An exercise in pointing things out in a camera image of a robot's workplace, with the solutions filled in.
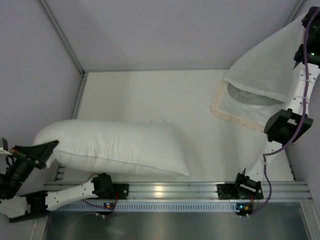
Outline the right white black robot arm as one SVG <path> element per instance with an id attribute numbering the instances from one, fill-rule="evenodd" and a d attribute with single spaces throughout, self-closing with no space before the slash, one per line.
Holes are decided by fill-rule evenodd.
<path id="1" fill-rule="evenodd" d="M 301 20 L 303 43 L 294 55 L 293 82 L 284 106 L 266 122 L 266 135 L 261 155 L 253 167 L 236 177 L 238 191 L 262 199 L 262 180 L 267 180 L 267 166 L 275 155 L 294 143 L 313 124 L 309 118 L 309 102 L 320 74 L 320 9 L 313 6 Z"/>

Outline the aluminium mounting rail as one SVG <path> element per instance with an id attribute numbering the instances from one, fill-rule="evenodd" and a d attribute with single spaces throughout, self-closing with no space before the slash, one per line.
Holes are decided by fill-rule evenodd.
<path id="1" fill-rule="evenodd" d="M 115 182 L 114 184 L 129 184 L 127 200 L 219 200 L 218 184 L 225 182 Z M 271 193 L 273 202 L 308 202 L 312 194 L 305 182 L 272 181 L 261 183 L 261 189 L 266 199 Z"/>

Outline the left aluminium frame post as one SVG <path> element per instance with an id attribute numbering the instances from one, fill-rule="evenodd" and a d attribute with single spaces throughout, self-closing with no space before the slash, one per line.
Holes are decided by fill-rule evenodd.
<path id="1" fill-rule="evenodd" d="M 44 14 L 46 15 L 52 27 L 54 28 L 54 31 L 57 33 L 60 41 L 62 42 L 68 56 L 70 57 L 72 63 L 76 67 L 77 71 L 81 76 L 84 76 L 86 71 L 81 66 L 80 61 L 78 60 L 70 42 L 68 41 L 63 29 L 61 28 L 56 16 L 54 15 L 54 12 L 52 11 L 50 5 L 48 4 L 48 1 L 38 0 L 37 2 L 39 3 L 40 7 L 43 9 Z"/>

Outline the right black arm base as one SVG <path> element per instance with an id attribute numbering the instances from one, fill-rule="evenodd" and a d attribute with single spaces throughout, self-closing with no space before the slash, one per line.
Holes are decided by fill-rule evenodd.
<path id="1" fill-rule="evenodd" d="M 253 187 L 234 183 L 218 184 L 216 186 L 219 200 L 262 200 L 263 191 L 260 186 Z"/>

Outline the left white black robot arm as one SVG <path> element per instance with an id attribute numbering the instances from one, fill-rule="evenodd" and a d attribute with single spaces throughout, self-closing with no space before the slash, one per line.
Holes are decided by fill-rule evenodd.
<path id="1" fill-rule="evenodd" d="M 17 193 L 33 172 L 47 165 L 59 141 L 54 140 L 35 146 L 8 147 L 6 139 L 0 140 L 0 153 L 5 156 L 7 168 L 0 175 L 0 212 L 11 223 L 33 220 L 70 203 L 90 198 L 109 198 L 114 189 L 111 177 L 99 174 L 85 183 L 60 191 L 36 191 L 18 196 Z"/>

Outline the grey cream-ruffled pillowcase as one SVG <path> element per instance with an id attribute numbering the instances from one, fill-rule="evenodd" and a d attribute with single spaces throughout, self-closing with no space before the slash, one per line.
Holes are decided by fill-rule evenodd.
<path id="1" fill-rule="evenodd" d="M 223 76 L 210 104 L 222 120 L 262 132 L 288 99 L 294 56 L 303 43 L 303 16 L 246 52 Z"/>

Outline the white pillow insert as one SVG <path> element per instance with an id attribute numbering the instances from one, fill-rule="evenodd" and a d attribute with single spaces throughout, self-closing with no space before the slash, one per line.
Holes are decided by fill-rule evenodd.
<path id="1" fill-rule="evenodd" d="M 176 127 L 158 122 L 64 120 L 43 128 L 33 145 L 58 141 L 47 160 L 83 172 L 190 176 Z"/>

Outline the right aluminium frame post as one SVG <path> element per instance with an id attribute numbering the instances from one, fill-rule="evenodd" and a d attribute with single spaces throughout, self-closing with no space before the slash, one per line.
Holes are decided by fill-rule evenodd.
<path id="1" fill-rule="evenodd" d="M 289 25 L 292 21 L 295 20 L 296 16 L 298 15 L 299 11 L 301 10 L 302 6 L 305 4 L 306 0 L 298 0 L 295 4 L 294 9 L 292 10 L 289 18 L 287 19 L 285 26 Z"/>

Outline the aluminium frame post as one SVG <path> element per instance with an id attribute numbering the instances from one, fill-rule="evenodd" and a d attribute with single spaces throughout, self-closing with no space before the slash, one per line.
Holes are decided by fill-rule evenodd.
<path id="1" fill-rule="evenodd" d="M 302 6 L 305 4 L 306 0 L 298 0 L 295 4 L 294 9 L 292 10 L 289 18 L 287 19 L 285 26 L 289 25 L 292 21 L 295 20 L 296 16 L 298 15 L 299 11 L 301 10 Z"/>
<path id="2" fill-rule="evenodd" d="M 63 29 L 61 28 L 56 16 L 54 15 L 54 12 L 52 11 L 50 5 L 48 4 L 48 1 L 38 0 L 37 2 L 39 3 L 40 7 L 43 9 L 44 14 L 46 15 L 52 27 L 54 28 L 54 31 L 57 33 L 60 41 L 62 42 L 68 56 L 70 57 L 72 63 L 76 67 L 77 71 L 81 76 L 84 76 L 86 71 L 81 66 L 80 61 L 78 60 L 70 42 L 68 41 Z"/>

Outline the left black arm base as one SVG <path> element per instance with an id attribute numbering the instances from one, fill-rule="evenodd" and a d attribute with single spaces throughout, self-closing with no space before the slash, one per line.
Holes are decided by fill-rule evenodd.
<path id="1" fill-rule="evenodd" d="M 126 200 L 129 195 L 129 184 L 113 183 L 110 198 L 112 200 Z"/>

